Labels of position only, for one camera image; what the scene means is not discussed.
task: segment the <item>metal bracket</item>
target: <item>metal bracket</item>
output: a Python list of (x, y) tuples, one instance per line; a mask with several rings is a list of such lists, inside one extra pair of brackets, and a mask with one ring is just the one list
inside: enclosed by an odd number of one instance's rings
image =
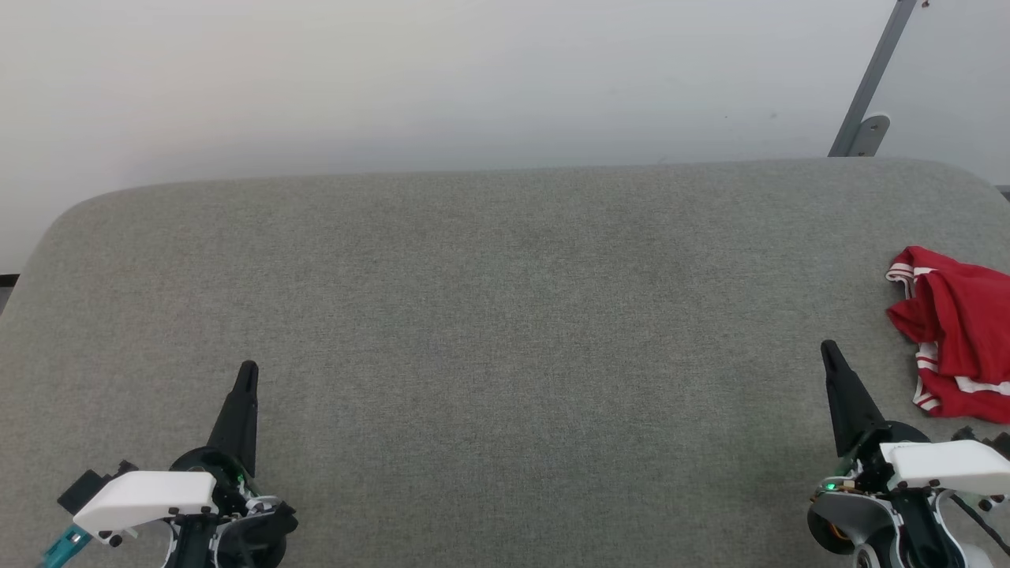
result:
[(887, 114), (875, 114), (867, 118), (860, 124), (852, 146), (845, 156), (875, 156), (890, 126), (891, 119)]

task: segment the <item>gray fabric surface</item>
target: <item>gray fabric surface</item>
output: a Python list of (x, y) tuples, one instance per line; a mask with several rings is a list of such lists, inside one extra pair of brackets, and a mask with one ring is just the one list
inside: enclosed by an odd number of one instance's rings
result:
[[(992, 186), (900, 160), (102, 196), (0, 317), (0, 565), (68, 525), (84, 469), (202, 444), (251, 358), (258, 479), (302, 522), (285, 566), (844, 566), (805, 520), (836, 463), (819, 342), (888, 417), (996, 433), (911, 404), (884, 271), (913, 244), (1010, 271), (1008, 243)], [(74, 566), (158, 566), (144, 533)]]

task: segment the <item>gray metal pole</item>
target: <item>gray metal pole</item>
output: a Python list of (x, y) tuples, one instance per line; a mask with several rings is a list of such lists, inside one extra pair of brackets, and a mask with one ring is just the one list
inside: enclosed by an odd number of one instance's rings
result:
[(834, 138), (834, 145), (831, 146), (831, 151), (827, 153), (829, 157), (849, 155), (852, 143), (855, 140), (855, 134), (860, 131), (860, 124), (867, 114), (867, 109), (870, 108), (870, 101), (873, 100), (874, 93), (877, 92), (877, 86), (880, 85), (881, 77), (884, 76), (884, 70), (887, 69), (887, 64), (891, 61), (894, 49), (898, 45), (898, 38), (901, 37), (901, 32), (905, 29), (905, 23), (908, 22), (909, 16), (912, 15), (912, 10), (917, 5), (918, 0), (897, 0), (895, 2), (894, 10), (891, 11), (891, 17), (884, 27), (884, 33), (881, 34), (880, 41), (877, 42), (877, 50), (874, 52), (874, 57), (870, 59), (870, 65), (867, 67), (866, 73), (863, 74), (863, 81), (860, 83), (858, 89), (855, 90), (855, 96), (852, 97), (852, 104), (848, 106), (848, 112), (845, 114), (845, 119), (841, 122), (841, 127), (838, 128), (838, 135)]

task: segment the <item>red cloth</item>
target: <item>red cloth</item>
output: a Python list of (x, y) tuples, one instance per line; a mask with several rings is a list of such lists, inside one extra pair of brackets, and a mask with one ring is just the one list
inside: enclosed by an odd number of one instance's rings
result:
[(909, 247), (887, 278), (908, 298), (888, 316), (919, 344), (913, 402), (936, 416), (1010, 423), (1010, 276)]

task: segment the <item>robotic arm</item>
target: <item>robotic arm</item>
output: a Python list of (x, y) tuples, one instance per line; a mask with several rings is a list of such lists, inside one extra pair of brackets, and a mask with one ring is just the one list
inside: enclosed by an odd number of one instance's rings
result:
[(840, 458), (817, 486), (807, 525), (818, 544), (854, 556), (856, 568), (991, 568), (986, 554), (955, 541), (940, 514), (952, 499), (1010, 554), (1010, 547), (957, 493), (984, 510), (1010, 492), (1010, 436), (979, 442), (971, 429), (932, 444), (918, 430), (885, 420), (834, 342), (821, 344)]
[(256, 363), (242, 363), (207, 445), (170, 471), (139, 471), (121, 462), (115, 475), (84, 473), (57, 500), (74, 525), (39, 568), (59, 568), (97, 539), (113, 548), (134, 527), (162, 520), (172, 535), (163, 568), (276, 568), (295, 509), (254, 482), (257, 440)]

